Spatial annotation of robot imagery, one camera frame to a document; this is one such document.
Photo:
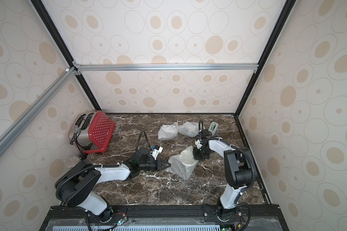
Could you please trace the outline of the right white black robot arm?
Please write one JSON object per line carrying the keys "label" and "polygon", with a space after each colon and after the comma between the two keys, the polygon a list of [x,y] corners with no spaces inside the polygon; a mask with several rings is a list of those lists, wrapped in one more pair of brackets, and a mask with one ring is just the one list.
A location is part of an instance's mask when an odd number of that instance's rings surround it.
{"label": "right white black robot arm", "polygon": [[224,159],[227,186],[219,199],[220,206],[226,210],[234,209],[241,196],[254,186],[258,177],[252,153],[249,148],[235,146],[220,137],[195,142],[195,160],[208,159],[211,152],[216,152]]}

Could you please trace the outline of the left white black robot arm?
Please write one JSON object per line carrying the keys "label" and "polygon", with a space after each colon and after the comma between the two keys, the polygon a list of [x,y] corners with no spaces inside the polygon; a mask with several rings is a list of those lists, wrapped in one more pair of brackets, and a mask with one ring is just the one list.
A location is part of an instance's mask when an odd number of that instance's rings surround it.
{"label": "left white black robot arm", "polygon": [[84,159],[63,175],[55,184],[56,197],[66,206],[80,207],[96,216],[110,213],[110,206],[93,192],[103,182],[126,181],[138,176],[141,171],[155,172],[171,167],[171,164],[151,155],[140,160],[128,159],[116,165],[93,164]]}

